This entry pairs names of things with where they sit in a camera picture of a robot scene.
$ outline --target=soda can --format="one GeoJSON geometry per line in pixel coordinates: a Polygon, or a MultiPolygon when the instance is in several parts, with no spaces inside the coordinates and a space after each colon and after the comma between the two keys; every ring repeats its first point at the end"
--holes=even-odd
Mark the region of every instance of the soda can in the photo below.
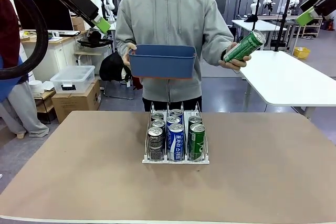
{"type": "Polygon", "coordinates": [[[165,140],[166,140],[166,122],[162,119],[156,119],[151,123],[152,127],[158,127],[162,129],[163,137],[162,137],[162,146],[165,148],[165,140]]]}
{"type": "Polygon", "coordinates": [[[154,120],[161,119],[163,120],[164,115],[161,112],[154,112],[151,114],[151,121],[153,122],[154,120]]]}
{"type": "Polygon", "coordinates": [[[190,140],[188,142],[189,158],[198,161],[202,158],[205,127],[200,123],[195,123],[190,127],[190,140]]]}
{"type": "Polygon", "coordinates": [[[149,148],[162,147],[163,130],[158,127],[152,127],[148,130],[148,145],[149,148]]]}
{"type": "Polygon", "coordinates": [[[167,118],[167,128],[174,123],[181,123],[181,119],[178,116],[169,116],[167,118]]]}
{"type": "Polygon", "coordinates": [[[181,161],[183,157],[184,129],[183,125],[174,123],[169,126],[167,140],[168,158],[172,161],[181,161]]]}
{"type": "Polygon", "coordinates": [[[233,59],[243,60],[244,56],[252,54],[265,43],[266,39],[264,35],[261,32],[254,30],[225,54],[224,61],[230,62],[233,59]]]}
{"type": "Polygon", "coordinates": [[[159,148],[149,148],[149,159],[150,160],[161,160],[162,159],[162,146],[159,148]]]}
{"type": "Polygon", "coordinates": [[[178,118],[180,118],[180,123],[183,124],[183,112],[182,110],[171,110],[170,113],[169,113],[170,116],[177,116],[178,118]]]}
{"type": "Polygon", "coordinates": [[[203,124],[202,118],[200,116],[198,116],[198,115],[193,115],[193,116],[190,116],[188,118],[188,144],[189,144],[190,137],[191,137],[190,127],[191,127],[191,125],[193,125],[195,123],[203,124]]]}
{"type": "Polygon", "coordinates": [[[166,122],[163,119],[154,120],[153,122],[151,122],[151,126],[161,128],[163,131],[163,134],[166,131],[166,122]]]}
{"type": "Polygon", "coordinates": [[[190,116],[189,119],[188,119],[188,130],[190,130],[191,125],[193,125],[195,123],[203,124],[202,118],[198,115],[190,116]]]}

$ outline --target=hand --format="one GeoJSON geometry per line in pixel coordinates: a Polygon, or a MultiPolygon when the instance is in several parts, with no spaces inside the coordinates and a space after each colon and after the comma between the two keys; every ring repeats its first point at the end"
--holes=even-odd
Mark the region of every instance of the hand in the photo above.
{"type": "Polygon", "coordinates": [[[122,61],[124,62],[125,66],[131,67],[131,63],[130,63],[130,55],[129,55],[129,51],[133,49],[136,50],[136,45],[133,43],[128,43],[127,44],[127,50],[124,54],[124,56],[122,57],[122,61]]]}
{"type": "MultiPolygon", "coordinates": [[[[226,49],[227,52],[229,52],[232,48],[234,48],[237,45],[236,42],[233,42],[230,46],[228,46],[228,48],[226,49]]],[[[229,68],[229,69],[233,69],[233,70],[237,70],[239,71],[240,68],[244,68],[246,67],[246,62],[249,61],[251,59],[251,55],[249,56],[244,56],[243,61],[240,60],[236,60],[233,59],[230,62],[225,62],[220,60],[218,63],[219,65],[221,65],[223,68],[229,68]]]]}

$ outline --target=person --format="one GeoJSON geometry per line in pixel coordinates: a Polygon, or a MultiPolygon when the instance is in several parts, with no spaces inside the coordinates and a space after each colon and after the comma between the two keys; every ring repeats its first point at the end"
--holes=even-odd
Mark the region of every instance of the person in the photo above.
{"type": "MultiPolygon", "coordinates": [[[[0,68],[22,63],[19,57],[19,24],[10,0],[0,0],[0,68]]],[[[0,81],[0,117],[9,130],[23,139],[43,137],[49,128],[37,118],[36,105],[28,84],[28,75],[0,81]]]]}
{"type": "Polygon", "coordinates": [[[222,56],[236,46],[215,0],[122,0],[118,10],[116,42],[124,64],[136,44],[183,45],[196,48],[197,58],[191,80],[142,79],[143,103],[150,111],[202,108],[201,56],[208,64],[239,70],[251,59],[224,62],[222,56]]]}

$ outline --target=black hose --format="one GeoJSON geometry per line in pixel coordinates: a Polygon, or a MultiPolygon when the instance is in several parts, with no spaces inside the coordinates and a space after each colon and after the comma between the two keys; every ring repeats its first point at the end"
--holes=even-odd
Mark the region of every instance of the black hose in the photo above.
{"type": "Polygon", "coordinates": [[[48,48],[48,30],[43,16],[33,0],[19,0],[27,13],[35,21],[37,33],[36,46],[32,55],[23,64],[13,68],[0,69],[0,80],[13,79],[24,76],[36,68],[43,60],[48,48]]]}

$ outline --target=hoodie drawstring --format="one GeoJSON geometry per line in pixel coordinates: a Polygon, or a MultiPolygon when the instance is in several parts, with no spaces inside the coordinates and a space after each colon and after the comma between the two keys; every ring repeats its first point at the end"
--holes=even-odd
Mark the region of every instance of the hoodie drawstring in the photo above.
{"type": "Polygon", "coordinates": [[[157,33],[157,27],[156,27],[156,0],[153,0],[154,2],[154,10],[153,10],[153,24],[154,24],[154,40],[157,41],[156,33],[157,33]]]}
{"type": "Polygon", "coordinates": [[[178,19],[179,19],[179,21],[178,21],[178,24],[179,24],[178,25],[179,26],[178,27],[179,28],[178,29],[179,30],[178,33],[181,34],[181,23],[182,23],[182,18],[181,18],[181,0],[178,0],[178,7],[177,8],[178,8],[178,10],[177,10],[178,14],[177,15],[178,15],[178,19]]]}

